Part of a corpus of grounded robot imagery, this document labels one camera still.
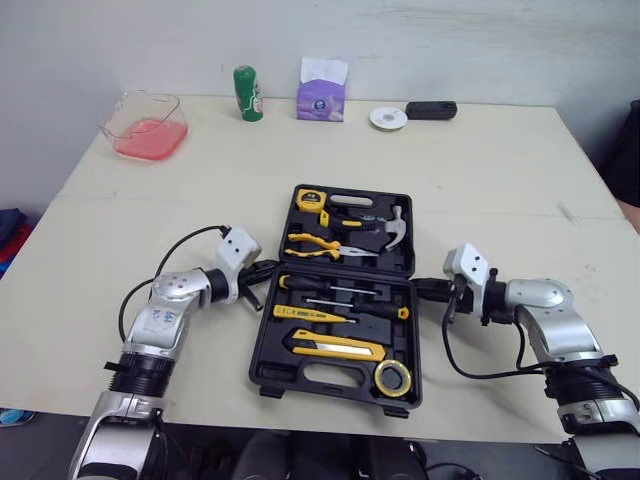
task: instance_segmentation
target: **clear plastic container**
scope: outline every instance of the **clear plastic container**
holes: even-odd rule
[[[188,127],[174,95],[125,92],[98,127],[121,155],[164,160],[187,135]]]

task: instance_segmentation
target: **black tool case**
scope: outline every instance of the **black tool case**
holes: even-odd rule
[[[376,231],[323,227],[320,225],[318,213],[299,210],[296,198],[300,189],[326,193],[324,210],[329,213],[332,223],[340,219],[359,219],[361,216],[367,217],[367,225],[371,225],[371,217],[391,220],[393,206],[399,205],[402,208],[401,218],[406,222],[404,239],[395,249],[386,251],[385,245],[395,235],[387,233],[384,222],[379,220],[373,220],[378,223]],[[368,202],[368,205],[361,204],[365,203],[362,199]],[[325,240],[337,240],[344,246],[376,252],[379,256],[340,256],[337,260],[329,255],[300,258],[285,251],[293,249],[312,252],[322,248],[308,242],[290,241],[288,235],[292,233],[309,233]],[[422,401],[418,302],[415,287],[409,282],[409,277],[415,269],[411,198],[401,194],[298,185],[289,207],[279,257],[282,265],[275,272],[271,282],[249,372],[251,380],[260,385],[260,394],[281,398],[286,390],[319,393],[373,403],[380,405],[385,415],[408,418],[408,409],[418,407]],[[279,282],[284,275],[300,275],[329,281],[333,286],[376,291],[378,294],[363,295],[333,289],[284,289]],[[409,316],[406,320],[390,320],[369,313],[356,313],[349,307],[310,304],[305,301],[306,298],[343,303],[352,303],[356,299],[394,302],[407,307]],[[357,323],[316,323],[276,318],[273,315],[276,305],[321,310],[356,320]],[[293,353],[287,342],[297,329],[381,344],[386,352],[385,360],[397,360],[410,372],[410,389],[398,397],[383,394],[374,383],[374,371],[378,362]],[[312,381],[305,375],[305,369],[314,364],[341,367],[340,370],[349,372],[355,383],[345,386]]]

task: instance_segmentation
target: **yellow utility knife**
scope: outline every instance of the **yellow utility knife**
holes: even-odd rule
[[[284,344],[298,355],[316,357],[344,358],[381,362],[386,356],[384,347],[379,343],[354,340],[353,338],[320,335],[299,328],[284,340]]]
[[[273,307],[273,316],[276,318],[293,318],[318,323],[356,323],[351,318],[332,315],[330,313],[313,310],[311,308],[291,307],[289,305],[276,305]]]

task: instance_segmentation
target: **roll of tape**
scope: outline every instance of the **roll of tape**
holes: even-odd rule
[[[407,124],[407,114],[399,108],[379,107],[371,110],[369,120],[381,130],[400,130]]]
[[[411,373],[397,360],[383,360],[373,372],[373,381],[387,397],[401,397],[411,389]]]

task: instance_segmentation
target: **white disc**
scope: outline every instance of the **white disc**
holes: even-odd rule
[[[374,108],[369,114],[369,120],[382,130],[400,130],[407,124],[407,115],[399,108]]]

